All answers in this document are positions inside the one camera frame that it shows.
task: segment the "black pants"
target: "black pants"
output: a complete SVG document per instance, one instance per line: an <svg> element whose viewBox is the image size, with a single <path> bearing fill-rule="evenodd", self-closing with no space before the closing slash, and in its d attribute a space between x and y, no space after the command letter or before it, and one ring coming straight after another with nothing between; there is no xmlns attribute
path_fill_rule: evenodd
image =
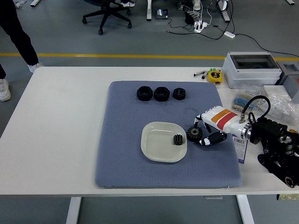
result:
<svg viewBox="0 0 299 224"><path fill-rule="evenodd" d="M0 0L0 26L10 36L25 62L28 65L37 64L36 51L29 36L22 29L13 0ZM5 76L5 71L0 64L0 79Z"/></svg>

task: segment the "gray floor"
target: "gray floor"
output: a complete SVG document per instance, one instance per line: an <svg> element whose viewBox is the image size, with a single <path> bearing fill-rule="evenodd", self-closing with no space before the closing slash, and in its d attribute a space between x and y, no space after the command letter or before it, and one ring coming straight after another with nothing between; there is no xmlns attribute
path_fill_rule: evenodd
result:
<svg viewBox="0 0 299 224"><path fill-rule="evenodd" d="M36 7L28 1L18 16L23 29L30 36L46 66L206 66L218 67L223 60L217 59L161 59L140 58L138 55L175 56L225 56L229 51L262 51L254 40L237 35L234 39L223 36L211 40L201 35L174 35L189 33L182 28L171 28L170 20L146 21L146 0L138 0L127 23L109 17L104 26L104 35L98 35L101 16L87 19L82 24L82 15L99 8L82 0L41 0ZM184 26L185 17L177 11L177 0L154 0L153 9L167 8L173 27ZM203 0L204 6L210 1ZM235 34L254 37L267 50L299 55L299 2L290 6L285 0L243 1L234 0ZM211 13L214 25L224 30L226 23L221 15ZM233 31L232 23L228 31ZM220 37L222 32L212 25L202 34ZM25 62L19 56L3 56L17 53L9 37L0 29L0 63L7 72L12 97L0 102L0 136L2 135L28 81L31 78ZM58 54L113 54L135 55L133 58L67 57ZM293 56L272 54L278 60L293 59ZM276 201L276 196L248 196L256 224L298 222L298 201ZM0 198L0 223L65 223L69 198ZM79 223L242 223L237 203L233 196L222 201L205 201L203 197L154 197L154 198L84 198Z"/></svg>

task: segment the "yellow tape measure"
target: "yellow tape measure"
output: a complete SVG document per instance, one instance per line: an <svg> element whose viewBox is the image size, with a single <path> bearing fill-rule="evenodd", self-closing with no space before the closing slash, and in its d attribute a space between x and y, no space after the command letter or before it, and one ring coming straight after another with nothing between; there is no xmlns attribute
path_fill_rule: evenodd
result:
<svg viewBox="0 0 299 224"><path fill-rule="evenodd" d="M207 74L207 80L214 84L221 84L222 77L223 77L222 71L217 71L216 69L210 69Z"/></svg>

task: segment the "orange stripe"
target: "orange stripe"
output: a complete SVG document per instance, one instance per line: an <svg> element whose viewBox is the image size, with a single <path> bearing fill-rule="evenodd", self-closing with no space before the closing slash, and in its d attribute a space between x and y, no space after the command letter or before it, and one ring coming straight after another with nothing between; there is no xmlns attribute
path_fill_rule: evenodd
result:
<svg viewBox="0 0 299 224"><path fill-rule="evenodd" d="M212 117L212 121L214 123L217 123L218 120L220 120L220 118L222 118L224 115L228 114L230 112L230 110L228 109L224 109L223 111L219 112L218 114L216 114L214 117Z"/></svg>

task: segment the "power adapter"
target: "power adapter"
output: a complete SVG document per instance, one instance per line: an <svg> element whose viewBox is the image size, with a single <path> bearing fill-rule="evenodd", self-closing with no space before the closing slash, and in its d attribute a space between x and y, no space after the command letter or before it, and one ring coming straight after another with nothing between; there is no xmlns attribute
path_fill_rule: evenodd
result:
<svg viewBox="0 0 299 224"><path fill-rule="evenodd" d="M194 19L192 16L190 16L189 13L185 12L185 22L187 24L191 24L191 25L194 25Z"/></svg>

